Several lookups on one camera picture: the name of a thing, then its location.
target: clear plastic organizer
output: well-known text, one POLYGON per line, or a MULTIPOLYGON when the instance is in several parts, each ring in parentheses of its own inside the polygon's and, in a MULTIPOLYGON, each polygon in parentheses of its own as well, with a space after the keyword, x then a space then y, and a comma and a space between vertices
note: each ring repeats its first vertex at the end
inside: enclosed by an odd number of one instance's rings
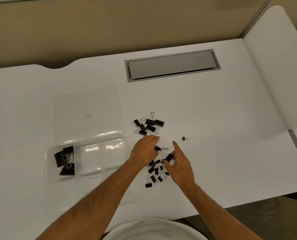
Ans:
POLYGON ((126 160, 120 132, 50 146, 45 152, 45 212, 54 220, 114 173, 126 160), (74 147, 75 176, 59 175, 54 154, 74 147))

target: person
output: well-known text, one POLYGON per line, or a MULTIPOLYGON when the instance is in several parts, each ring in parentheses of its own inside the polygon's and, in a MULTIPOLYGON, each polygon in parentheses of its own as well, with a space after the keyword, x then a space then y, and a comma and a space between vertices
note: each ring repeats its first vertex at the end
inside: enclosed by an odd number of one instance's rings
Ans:
MULTIPOLYGON (((154 151, 158 140, 159 137, 154 135, 141 138, 135 144, 129 159, 116 172, 60 216, 36 240, 99 240, 135 176, 158 155, 154 151)), ((175 141, 173 145, 174 164, 170 165, 164 160, 164 166, 216 240, 261 239, 203 192, 195 183, 189 160, 175 141)))

